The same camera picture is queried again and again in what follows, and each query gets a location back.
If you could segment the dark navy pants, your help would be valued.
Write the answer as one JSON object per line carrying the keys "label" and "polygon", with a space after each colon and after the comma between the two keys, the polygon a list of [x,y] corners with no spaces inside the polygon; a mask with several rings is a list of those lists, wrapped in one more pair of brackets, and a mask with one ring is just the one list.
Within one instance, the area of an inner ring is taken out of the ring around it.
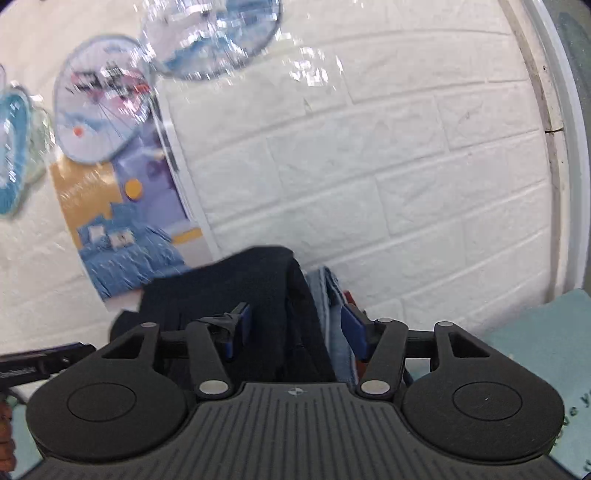
{"label": "dark navy pants", "polygon": [[252,247],[217,263],[158,278],[144,287],[138,311],[122,311],[109,338],[144,322],[163,331],[249,305],[249,334],[224,367],[233,384],[330,383],[335,371],[301,266],[290,249]]}

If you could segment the light blue folded jeans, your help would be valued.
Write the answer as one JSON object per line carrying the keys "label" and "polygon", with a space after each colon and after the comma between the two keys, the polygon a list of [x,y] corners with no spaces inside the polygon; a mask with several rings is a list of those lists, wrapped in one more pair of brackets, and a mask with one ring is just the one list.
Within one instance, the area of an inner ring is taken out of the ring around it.
{"label": "light blue folded jeans", "polygon": [[339,286],[337,276],[325,266],[308,271],[305,279],[318,311],[322,337],[335,377],[339,382],[355,386],[358,382],[356,359],[341,326],[342,306],[346,304],[345,292]]}

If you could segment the bedding advertisement poster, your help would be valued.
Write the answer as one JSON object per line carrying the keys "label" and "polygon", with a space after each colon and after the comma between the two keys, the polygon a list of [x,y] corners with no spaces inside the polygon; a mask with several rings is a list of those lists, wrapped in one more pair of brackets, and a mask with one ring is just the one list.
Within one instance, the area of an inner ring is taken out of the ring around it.
{"label": "bedding advertisement poster", "polygon": [[111,160],[49,165],[58,202],[89,280],[105,303],[218,256],[169,114],[158,101]]}

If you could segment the blue white paper umbrella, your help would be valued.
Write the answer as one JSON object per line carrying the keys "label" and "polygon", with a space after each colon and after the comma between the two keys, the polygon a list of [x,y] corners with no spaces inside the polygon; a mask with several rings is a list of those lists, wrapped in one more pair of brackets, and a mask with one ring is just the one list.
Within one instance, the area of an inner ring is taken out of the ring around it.
{"label": "blue white paper umbrella", "polygon": [[262,53],[281,14],[276,0],[146,1],[139,43],[158,73],[209,80]]}

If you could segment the white door frame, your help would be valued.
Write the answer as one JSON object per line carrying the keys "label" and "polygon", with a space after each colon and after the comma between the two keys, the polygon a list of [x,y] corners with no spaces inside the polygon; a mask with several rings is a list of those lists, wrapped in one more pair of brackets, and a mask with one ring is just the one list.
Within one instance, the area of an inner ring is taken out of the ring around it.
{"label": "white door frame", "polygon": [[542,1],[502,1],[537,108],[551,173],[551,280],[546,300],[583,287],[590,242],[588,141],[576,82]]}

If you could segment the teal printed bed sheet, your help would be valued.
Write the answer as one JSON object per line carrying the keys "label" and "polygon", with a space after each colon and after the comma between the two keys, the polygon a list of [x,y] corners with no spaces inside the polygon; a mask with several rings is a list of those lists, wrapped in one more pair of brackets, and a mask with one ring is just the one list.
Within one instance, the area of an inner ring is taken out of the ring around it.
{"label": "teal printed bed sheet", "polygon": [[228,398],[191,400],[180,430],[127,460],[45,457],[28,479],[586,479],[590,475],[590,374],[579,360],[587,297],[573,293],[480,339],[556,389],[561,431],[549,454],[516,464],[454,458],[429,446],[393,403],[330,383],[233,384]]}

